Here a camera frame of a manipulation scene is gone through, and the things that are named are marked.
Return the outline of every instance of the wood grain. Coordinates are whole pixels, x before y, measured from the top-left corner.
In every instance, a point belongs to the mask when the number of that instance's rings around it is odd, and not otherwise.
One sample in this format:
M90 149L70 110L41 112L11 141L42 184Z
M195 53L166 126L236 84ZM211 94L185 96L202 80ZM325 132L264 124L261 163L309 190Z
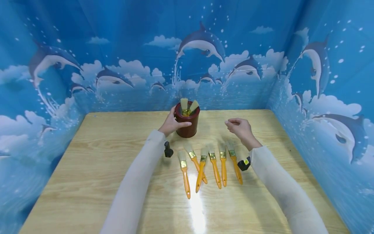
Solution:
M20 233L99 233L112 200L131 162L147 136L159 128L167 112L88 114L58 164ZM238 160L248 151L224 124L228 118L248 119L259 141L312 199L330 233L348 233L285 131L269 110L201 111L197 134L188 139L200 160L200 149L218 141L235 142ZM240 185L231 160L227 187L218 189L212 164L207 162L199 193L188 200L176 152L187 139L168 137L175 154L162 156L150 182L139 233L291 233L274 198L252 168L242 172ZM197 170L187 161L190 187ZM221 171L221 162L217 161Z

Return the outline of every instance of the brush cup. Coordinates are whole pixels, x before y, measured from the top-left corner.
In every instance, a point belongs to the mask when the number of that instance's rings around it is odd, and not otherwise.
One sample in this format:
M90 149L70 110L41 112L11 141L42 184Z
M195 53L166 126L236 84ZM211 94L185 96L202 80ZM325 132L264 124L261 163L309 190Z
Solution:
M188 101L188 107L190 107L192 104L191 101ZM190 116L182 116L182 109L181 109L181 103L178 103L177 106L175 107L175 119L177 122L182 123L182 122L191 122L192 125L185 127L185 128L180 128L177 130L177 134L180 137L183 138L190 138L193 137L196 132L197 132L197 122L199 120L199 114L200 114L200 107L196 108Z

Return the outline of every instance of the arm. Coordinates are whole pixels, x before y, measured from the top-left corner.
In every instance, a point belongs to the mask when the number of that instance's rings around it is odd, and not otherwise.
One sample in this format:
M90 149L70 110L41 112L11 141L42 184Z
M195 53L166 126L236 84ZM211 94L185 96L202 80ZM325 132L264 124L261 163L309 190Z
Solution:
M148 184L164 151L165 135L152 131L123 178L101 234L136 233Z
M251 165L258 178L286 216L294 234L328 233L323 220L300 185L283 169L273 154L253 136L245 119L229 119L227 129L251 151Z

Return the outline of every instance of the left hand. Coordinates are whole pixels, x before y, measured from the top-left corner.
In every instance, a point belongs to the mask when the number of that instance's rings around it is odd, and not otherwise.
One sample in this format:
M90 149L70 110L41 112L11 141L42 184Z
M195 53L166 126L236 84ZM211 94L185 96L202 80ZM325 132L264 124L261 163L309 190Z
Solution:
M178 123L175 120L174 112L175 112L175 106L171 108L168 116L166 117L164 124L159 129L159 132L162 132L163 134L165 134L166 137L168 137L171 133L175 132L179 128L185 128L185 127L192 125L191 122Z

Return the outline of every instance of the fabric wall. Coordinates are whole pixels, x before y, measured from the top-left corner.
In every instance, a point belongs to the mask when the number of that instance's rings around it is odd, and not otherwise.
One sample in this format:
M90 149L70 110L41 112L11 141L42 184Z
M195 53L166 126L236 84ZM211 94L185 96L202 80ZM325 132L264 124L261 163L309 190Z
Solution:
M269 100L352 233L374 233L372 1L308 1Z
M303 0L0 1L0 233L17 233L85 114L263 109Z

